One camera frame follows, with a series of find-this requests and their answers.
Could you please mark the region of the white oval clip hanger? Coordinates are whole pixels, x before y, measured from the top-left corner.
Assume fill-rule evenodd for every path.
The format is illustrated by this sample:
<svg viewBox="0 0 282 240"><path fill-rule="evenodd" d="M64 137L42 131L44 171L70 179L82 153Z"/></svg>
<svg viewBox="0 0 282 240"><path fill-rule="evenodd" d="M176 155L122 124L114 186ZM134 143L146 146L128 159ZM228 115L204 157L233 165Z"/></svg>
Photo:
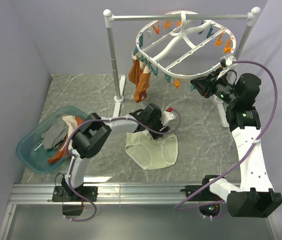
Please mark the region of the white oval clip hanger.
<svg viewBox="0 0 282 240"><path fill-rule="evenodd" d="M166 82L204 77L220 68L211 57L232 54L234 34L213 19L193 18L187 10L172 11L167 19L155 19L138 32L132 56L144 62L151 76L163 74Z"/></svg>

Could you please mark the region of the pale yellow underwear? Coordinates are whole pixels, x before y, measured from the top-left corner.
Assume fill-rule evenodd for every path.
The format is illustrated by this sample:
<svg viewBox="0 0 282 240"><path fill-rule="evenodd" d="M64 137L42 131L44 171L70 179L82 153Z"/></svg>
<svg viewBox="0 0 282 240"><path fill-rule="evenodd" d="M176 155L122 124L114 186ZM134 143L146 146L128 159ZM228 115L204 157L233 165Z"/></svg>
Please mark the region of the pale yellow underwear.
<svg viewBox="0 0 282 240"><path fill-rule="evenodd" d="M127 133L125 152L143 170L165 169L177 161L178 139L172 133L154 140L148 130Z"/></svg>

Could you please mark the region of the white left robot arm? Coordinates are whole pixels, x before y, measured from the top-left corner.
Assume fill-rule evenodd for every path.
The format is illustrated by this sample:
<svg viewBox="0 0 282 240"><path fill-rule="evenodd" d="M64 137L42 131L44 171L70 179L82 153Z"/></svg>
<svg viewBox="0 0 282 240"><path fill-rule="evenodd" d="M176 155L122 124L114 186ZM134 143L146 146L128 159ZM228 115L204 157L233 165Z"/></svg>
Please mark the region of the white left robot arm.
<svg viewBox="0 0 282 240"><path fill-rule="evenodd" d="M145 109L113 118L90 114L69 137L67 144L72 146L72 150L68 152L71 162L61 181L62 193L70 201L81 197L88 160L101 151L110 135L148 130L156 140L169 132L168 123L174 119L172 109L162 111L154 103L148 104Z"/></svg>

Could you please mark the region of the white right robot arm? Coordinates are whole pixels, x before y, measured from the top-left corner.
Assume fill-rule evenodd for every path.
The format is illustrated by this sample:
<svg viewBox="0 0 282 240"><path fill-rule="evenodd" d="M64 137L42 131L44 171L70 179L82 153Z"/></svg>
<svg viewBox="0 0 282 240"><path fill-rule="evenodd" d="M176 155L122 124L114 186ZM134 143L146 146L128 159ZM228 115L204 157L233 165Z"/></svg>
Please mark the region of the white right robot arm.
<svg viewBox="0 0 282 240"><path fill-rule="evenodd" d="M254 107L261 82L256 75L244 73L231 84L219 69L191 80L201 96L215 95L228 105L226 120L240 160L219 176L205 176L202 187L177 204L176 209L200 193L207 200L218 196L225 201L232 217L267 218L282 204L282 194L274 191L268 177L262 151L261 136L267 128L261 127Z"/></svg>

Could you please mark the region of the orange hanging underwear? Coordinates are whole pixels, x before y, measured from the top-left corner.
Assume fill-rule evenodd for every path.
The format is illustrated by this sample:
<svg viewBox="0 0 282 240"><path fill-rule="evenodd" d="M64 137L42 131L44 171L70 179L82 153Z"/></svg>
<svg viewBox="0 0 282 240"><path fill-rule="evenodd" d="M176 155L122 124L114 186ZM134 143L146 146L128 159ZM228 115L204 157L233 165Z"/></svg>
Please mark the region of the orange hanging underwear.
<svg viewBox="0 0 282 240"><path fill-rule="evenodd" d="M135 55L132 56L133 65L129 71L129 81L135 84L134 100L139 103L146 99L147 89L149 88L149 80L151 76L151 70L142 61L140 61Z"/></svg>

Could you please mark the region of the orange clothes peg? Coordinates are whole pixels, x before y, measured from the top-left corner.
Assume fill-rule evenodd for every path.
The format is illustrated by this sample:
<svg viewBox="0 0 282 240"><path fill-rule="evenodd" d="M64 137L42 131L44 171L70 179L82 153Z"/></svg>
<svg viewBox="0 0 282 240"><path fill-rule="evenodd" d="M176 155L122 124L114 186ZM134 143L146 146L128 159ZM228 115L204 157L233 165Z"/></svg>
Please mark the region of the orange clothes peg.
<svg viewBox="0 0 282 240"><path fill-rule="evenodd" d="M171 80L171 82L175 86L175 88L178 89L180 87L180 84L181 84L181 79L180 78L176 78L176 79Z"/></svg>

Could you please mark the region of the white drying rack stand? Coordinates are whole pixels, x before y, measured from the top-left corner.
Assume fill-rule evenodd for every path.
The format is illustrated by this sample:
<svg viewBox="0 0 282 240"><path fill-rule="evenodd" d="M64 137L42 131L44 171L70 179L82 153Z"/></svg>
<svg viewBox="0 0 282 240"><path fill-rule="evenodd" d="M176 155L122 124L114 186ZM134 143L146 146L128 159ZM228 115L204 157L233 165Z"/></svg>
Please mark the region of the white drying rack stand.
<svg viewBox="0 0 282 240"><path fill-rule="evenodd" d="M233 70L234 61L238 60L260 14L259 7L246 14L198 14L177 10L164 15L114 15L111 10L104 10L116 91L113 115L117 117L120 113L126 81L126 76L119 75L117 69L113 38L115 22L148 21L136 35L129 73L136 85L135 101L141 102L147 97L150 76L163 73L167 83L179 87L180 81L197 80L216 70L220 70L222 77ZM221 45L224 46L225 66L218 62L201 70L179 69L179 65L189 61L197 51Z"/></svg>

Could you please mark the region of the cream cloth in basket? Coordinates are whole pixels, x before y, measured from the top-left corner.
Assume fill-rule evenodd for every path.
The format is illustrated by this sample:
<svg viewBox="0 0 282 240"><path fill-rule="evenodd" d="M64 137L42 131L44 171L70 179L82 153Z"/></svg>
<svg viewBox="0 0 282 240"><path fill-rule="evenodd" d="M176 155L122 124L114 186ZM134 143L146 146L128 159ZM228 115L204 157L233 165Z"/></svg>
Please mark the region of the cream cloth in basket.
<svg viewBox="0 0 282 240"><path fill-rule="evenodd" d="M78 126L76 116L65 115L65 116L62 117L62 120L68 126L68 136L70 136Z"/></svg>

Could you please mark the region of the orange cloth in basket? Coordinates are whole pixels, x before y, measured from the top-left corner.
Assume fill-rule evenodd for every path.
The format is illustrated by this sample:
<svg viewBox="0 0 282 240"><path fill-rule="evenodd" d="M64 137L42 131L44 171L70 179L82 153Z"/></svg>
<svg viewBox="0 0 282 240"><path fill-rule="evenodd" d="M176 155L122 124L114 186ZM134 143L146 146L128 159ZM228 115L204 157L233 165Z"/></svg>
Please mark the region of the orange cloth in basket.
<svg viewBox="0 0 282 240"><path fill-rule="evenodd" d="M78 125L83 123L83 120L79 116L76 116L76 120L77 120L77 124ZM61 147L59 148L59 150L57 151L57 153L53 157L48 159L48 161L47 161L48 164L54 164L54 163L60 161L63 157L66 156L66 149L65 149L65 147L66 147L67 141L68 141L68 134L66 135L66 137L64 138L63 141L59 142L59 143L61 143Z"/></svg>

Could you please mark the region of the grey cloth in basket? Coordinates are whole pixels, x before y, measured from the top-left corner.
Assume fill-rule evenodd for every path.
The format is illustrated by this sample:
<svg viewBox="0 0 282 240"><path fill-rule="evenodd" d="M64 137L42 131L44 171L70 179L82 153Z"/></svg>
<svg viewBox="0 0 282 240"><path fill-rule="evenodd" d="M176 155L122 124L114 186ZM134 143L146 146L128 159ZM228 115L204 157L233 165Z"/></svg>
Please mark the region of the grey cloth in basket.
<svg viewBox="0 0 282 240"><path fill-rule="evenodd" d="M68 125L62 118L56 119L53 124L41 135L42 144L46 150L54 148L63 141L68 133Z"/></svg>

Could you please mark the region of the teal plastic basket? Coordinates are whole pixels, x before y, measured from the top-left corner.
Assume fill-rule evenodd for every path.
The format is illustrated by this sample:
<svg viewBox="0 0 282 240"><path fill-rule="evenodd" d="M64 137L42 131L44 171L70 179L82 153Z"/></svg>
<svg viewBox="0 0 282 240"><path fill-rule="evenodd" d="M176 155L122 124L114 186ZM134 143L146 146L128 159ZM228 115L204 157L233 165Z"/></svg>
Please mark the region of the teal plastic basket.
<svg viewBox="0 0 282 240"><path fill-rule="evenodd" d="M48 163L48 160L57 154L61 143L50 150L43 146L42 134L46 132L57 118L62 116L77 116L85 119L87 114L73 106L64 106L43 120L34 130L28 133L17 145L16 154L21 162L34 173L49 173L56 170L67 157L62 157L56 163Z"/></svg>

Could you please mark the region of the aluminium mounting rail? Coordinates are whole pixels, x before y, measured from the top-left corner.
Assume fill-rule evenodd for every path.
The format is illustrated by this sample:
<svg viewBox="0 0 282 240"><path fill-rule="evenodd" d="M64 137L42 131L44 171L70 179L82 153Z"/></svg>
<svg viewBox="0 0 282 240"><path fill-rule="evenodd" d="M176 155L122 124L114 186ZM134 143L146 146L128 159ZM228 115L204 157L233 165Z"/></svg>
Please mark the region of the aluminium mounting rail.
<svg viewBox="0 0 282 240"><path fill-rule="evenodd" d="M16 184L0 227L0 240L281 240L274 214L268 218L214 220L197 209L174 211L183 182L98 183L97 215L70 222L52 184Z"/></svg>

